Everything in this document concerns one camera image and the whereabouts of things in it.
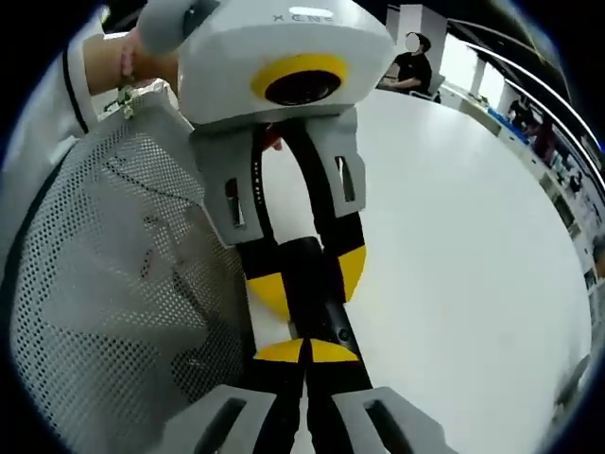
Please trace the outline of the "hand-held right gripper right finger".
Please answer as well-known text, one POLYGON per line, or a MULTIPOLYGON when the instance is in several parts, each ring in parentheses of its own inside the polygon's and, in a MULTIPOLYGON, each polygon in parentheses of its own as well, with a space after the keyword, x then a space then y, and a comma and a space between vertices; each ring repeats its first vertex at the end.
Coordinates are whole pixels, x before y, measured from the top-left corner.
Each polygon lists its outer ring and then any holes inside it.
POLYGON ((390 387, 375 388, 344 346, 312 339, 307 425, 317 453, 452 453, 435 419, 390 387))

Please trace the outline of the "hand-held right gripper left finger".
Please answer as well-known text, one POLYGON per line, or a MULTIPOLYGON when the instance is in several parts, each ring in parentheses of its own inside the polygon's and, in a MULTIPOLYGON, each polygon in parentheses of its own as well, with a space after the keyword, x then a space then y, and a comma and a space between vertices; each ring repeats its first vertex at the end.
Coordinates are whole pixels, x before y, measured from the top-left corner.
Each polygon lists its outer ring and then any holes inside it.
POLYGON ((219 385, 169 419, 164 453, 288 453, 300 426, 307 342, 260 350, 235 385, 219 385))

